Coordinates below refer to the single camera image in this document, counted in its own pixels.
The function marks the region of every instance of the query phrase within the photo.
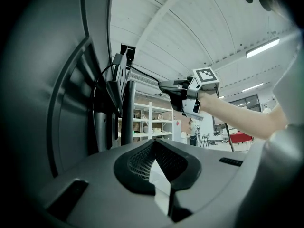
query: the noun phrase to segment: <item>red object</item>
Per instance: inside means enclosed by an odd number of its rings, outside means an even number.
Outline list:
[[[251,136],[241,132],[230,134],[230,138],[232,143],[241,143],[252,140]]]

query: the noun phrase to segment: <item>black pole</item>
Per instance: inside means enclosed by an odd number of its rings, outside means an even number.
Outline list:
[[[128,81],[124,89],[121,145],[132,143],[135,86],[134,81]]]

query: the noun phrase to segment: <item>hand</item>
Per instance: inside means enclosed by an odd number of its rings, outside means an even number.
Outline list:
[[[217,99],[216,95],[210,95],[205,93],[204,91],[198,92],[198,100],[200,101],[200,109],[199,111],[208,111],[210,107],[214,104],[214,99]]]

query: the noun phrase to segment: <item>chair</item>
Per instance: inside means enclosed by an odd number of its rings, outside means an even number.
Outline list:
[[[228,132],[227,132],[226,128],[223,129],[222,137],[223,137],[222,143],[223,142],[227,143],[227,141],[228,141]]]
[[[208,142],[208,138],[209,138],[209,137],[210,137],[210,133],[208,133],[208,134],[203,134],[203,135],[200,137],[200,146],[201,146],[202,142],[204,141],[203,148],[204,148],[205,143],[206,143],[206,147],[207,147],[207,145],[208,145],[208,149],[210,149],[210,148],[209,148],[209,142]]]

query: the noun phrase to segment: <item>human arm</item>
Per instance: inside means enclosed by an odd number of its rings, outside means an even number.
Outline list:
[[[269,114],[237,107],[204,92],[199,93],[200,110],[222,120],[243,133],[267,139],[288,124],[280,105]]]

